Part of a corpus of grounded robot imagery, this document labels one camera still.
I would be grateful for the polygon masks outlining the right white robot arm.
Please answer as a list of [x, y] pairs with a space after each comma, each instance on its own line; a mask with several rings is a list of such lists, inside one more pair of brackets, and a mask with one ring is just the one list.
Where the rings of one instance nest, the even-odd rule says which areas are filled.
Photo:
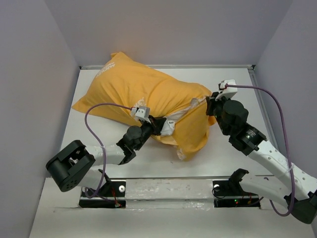
[[262, 132], [248, 124], [249, 112], [240, 102], [218, 92], [206, 101], [206, 114], [216, 118], [222, 134], [229, 137], [228, 142], [273, 175], [262, 178], [238, 169], [228, 180], [229, 191], [262, 195], [288, 209], [300, 222], [311, 224], [317, 216], [317, 179], [289, 163]]

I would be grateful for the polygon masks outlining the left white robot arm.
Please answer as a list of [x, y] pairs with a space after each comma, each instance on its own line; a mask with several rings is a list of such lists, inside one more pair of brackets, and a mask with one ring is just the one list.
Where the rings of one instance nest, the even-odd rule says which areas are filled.
[[104, 196], [111, 180], [105, 169], [94, 171], [92, 167], [129, 163], [152, 135], [161, 134], [165, 122], [164, 117], [149, 116], [141, 120], [141, 126], [129, 127], [116, 144], [108, 147], [86, 146], [74, 140], [47, 162], [46, 169], [62, 192], [81, 186]]

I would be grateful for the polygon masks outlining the white pillow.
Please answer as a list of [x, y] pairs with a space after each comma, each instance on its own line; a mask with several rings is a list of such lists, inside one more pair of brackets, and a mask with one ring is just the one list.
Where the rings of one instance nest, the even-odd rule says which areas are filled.
[[202, 105], [204, 102], [205, 102], [205, 98], [193, 98], [188, 107], [181, 109], [179, 111], [176, 111], [170, 114], [169, 116], [165, 116], [166, 121], [164, 122], [160, 135], [171, 136], [175, 130], [176, 123], [180, 121], [190, 111]]

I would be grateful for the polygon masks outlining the yellow orange pillowcase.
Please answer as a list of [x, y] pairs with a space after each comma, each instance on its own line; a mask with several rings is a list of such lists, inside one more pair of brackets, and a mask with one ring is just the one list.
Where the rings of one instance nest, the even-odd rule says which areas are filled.
[[[206, 98], [211, 91], [199, 83], [179, 81], [172, 76], [129, 58], [125, 53], [111, 59], [96, 74], [87, 93], [72, 108], [78, 112], [111, 119], [127, 125], [139, 125], [129, 107], [150, 108], [154, 117], [165, 117], [190, 105], [193, 98]], [[176, 148], [182, 161], [191, 160], [207, 143], [215, 117], [206, 115], [205, 102], [190, 111], [175, 125], [171, 136], [154, 136]]]

